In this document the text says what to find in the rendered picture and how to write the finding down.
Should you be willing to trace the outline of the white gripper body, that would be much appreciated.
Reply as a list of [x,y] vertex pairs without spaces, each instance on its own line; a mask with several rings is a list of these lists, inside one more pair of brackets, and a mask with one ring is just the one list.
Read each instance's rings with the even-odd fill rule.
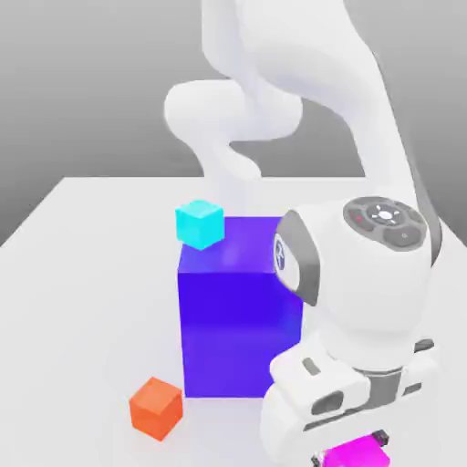
[[380,383],[275,383],[261,409],[268,457],[300,465],[321,452],[388,428],[403,397]]

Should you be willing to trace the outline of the small magenta cube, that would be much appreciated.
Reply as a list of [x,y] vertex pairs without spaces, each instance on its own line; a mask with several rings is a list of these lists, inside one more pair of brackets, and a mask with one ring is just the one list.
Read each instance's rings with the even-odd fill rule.
[[327,451],[322,467],[389,467],[390,457],[372,435],[346,442]]

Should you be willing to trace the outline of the small cyan cube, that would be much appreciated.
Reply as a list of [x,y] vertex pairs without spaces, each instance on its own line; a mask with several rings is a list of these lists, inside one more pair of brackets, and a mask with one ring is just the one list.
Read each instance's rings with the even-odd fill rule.
[[197,250],[204,250],[225,236],[223,208],[205,200],[178,207],[175,218],[177,239]]

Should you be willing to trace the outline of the large blue box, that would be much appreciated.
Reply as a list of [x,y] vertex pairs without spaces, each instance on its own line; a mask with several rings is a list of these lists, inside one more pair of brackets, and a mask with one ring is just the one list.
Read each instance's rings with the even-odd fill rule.
[[269,366],[295,345],[303,303],[275,276],[276,217],[228,217],[224,239],[182,248],[178,295],[188,398],[262,398]]

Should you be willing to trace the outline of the small orange cube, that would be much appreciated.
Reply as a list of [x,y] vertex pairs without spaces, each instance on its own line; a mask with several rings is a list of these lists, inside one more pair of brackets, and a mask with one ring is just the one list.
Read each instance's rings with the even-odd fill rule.
[[149,378],[130,398],[132,426],[157,441],[163,441],[182,419],[182,390]]

